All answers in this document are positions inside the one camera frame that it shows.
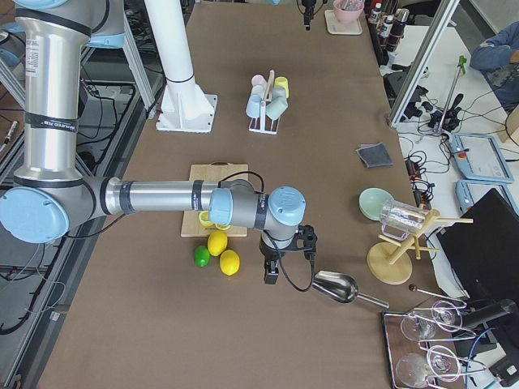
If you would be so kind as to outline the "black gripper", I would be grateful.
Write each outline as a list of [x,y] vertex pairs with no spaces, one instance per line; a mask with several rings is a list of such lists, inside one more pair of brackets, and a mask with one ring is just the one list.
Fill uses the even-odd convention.
[[279,276],[278,261],[281,257],[277,243],[269,233],[261,233],[259,247],[264,256],[264,283],[276,284]]
[[311,21],[313,20],[313,14],[315,13],[316,0],[301,0],[303,22],[304,27],[307,31],[311,30]]

